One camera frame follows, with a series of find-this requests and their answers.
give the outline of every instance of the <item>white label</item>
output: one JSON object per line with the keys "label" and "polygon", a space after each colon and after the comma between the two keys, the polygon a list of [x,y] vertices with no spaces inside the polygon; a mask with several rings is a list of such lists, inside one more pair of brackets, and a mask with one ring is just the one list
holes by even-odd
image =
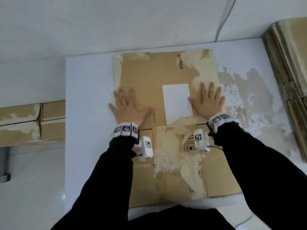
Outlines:
{"label": "white label", "polygon": [[167,125],[181,117],[193,116],[192,105],[188,101],[188,84],[163,85],[162,88]]}

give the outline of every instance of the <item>white floor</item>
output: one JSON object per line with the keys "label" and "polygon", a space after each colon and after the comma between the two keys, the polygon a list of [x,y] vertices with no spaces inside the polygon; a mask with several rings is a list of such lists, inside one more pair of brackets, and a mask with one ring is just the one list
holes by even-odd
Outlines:
{"label": "white floor", "polygon": [[[64,143],[11,147],[11,181],[0,184],[0,229],[50,229],[64,212]],[[236,229],[269,229],[245,203],[218,208]]]}

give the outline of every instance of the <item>tabletop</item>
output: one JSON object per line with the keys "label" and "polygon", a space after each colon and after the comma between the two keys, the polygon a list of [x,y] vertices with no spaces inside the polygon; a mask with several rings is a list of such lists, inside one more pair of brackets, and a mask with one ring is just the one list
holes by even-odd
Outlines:
{"label": "tabletop", "polygon": [[[269,147],[292,160],[305,173],[303,162],[261,38],[139,51],[167,52],[212,48],[227,113]],[[114,56],[120,52],[66,58],[65,210],[69,210],[89,178],[99,156],[108,148],[115,120]],[[255,157],[263,157],[261,151]],[[244,202],[243,195],[195,200],[185,206],[213,208]],[[165,207],[129,210],[129,218]]]}

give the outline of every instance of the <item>person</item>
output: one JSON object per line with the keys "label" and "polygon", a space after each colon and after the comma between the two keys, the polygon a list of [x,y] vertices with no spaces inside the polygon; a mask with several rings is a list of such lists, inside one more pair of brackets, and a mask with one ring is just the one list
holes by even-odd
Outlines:
{"label": "person", "polygon": [[[199,114],[211,119],[222,111],[225,97],[221,88],[214,95],[214,84],[209,92],[201,84],[202,103],[189,97]],[[140,126],[154,110],[138,112],[134,106],[134,91],[126,98],[122,88],[114,92],[117,108],[109,104],[118,123],[133,122]],[[255,215],[271,229],[305,228],[307,207],[307,176],[284,155],[265,146],[244,131],[236,122],[218,127],[215,143],[223,147],[229,167],[238,181],[245,200]],[[80,196],[71,210],[54,226],[102,228],[115,225],[160,227],[167,225],[195,226],[201,221],[206,229],[234,229],[216,210],[190,209],[177,205],[158,213],[150,213],[128,221],[129,197],[132,185],[135,153],[132,136],[118,136],[110,141]]]}

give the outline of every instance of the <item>black long-sleeved shirt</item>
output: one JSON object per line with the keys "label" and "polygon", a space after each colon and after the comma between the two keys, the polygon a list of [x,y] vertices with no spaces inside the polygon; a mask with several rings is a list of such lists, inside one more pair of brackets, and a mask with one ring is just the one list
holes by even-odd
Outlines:
{"label": "black long-sleeved shirt", "polygon": [[[214,141],[223,147],[230,169],[252,212],[271,229],[304,228],[307,176],[300,169],[235,122],[220,126]],[[110,142],[72,209],[52,229],[73,226],[102,228],[122,223],[163,226],[160,224],[167,222],[191,226],[199,221],[207,229],[233,229],[216,209],[197,210],[179,205],[128,222],[133,176],[131,159],[135,155],[133,145],[131,137],[120,136]]]}

